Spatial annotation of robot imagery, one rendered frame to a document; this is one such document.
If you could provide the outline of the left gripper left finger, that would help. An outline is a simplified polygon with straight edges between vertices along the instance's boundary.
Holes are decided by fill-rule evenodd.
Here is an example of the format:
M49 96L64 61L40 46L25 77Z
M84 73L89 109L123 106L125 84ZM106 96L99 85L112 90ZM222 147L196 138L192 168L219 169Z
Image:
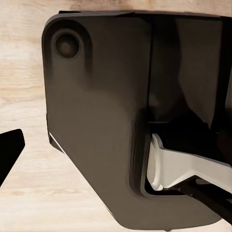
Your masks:
M0 187L25 147L21 129L0 134Z

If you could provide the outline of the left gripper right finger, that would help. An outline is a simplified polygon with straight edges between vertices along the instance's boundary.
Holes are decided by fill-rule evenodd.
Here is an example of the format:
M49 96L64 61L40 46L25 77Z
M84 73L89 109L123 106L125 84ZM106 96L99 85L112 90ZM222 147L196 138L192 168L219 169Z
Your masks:
M217 146L232 167L232 130L220 129L217 138Z

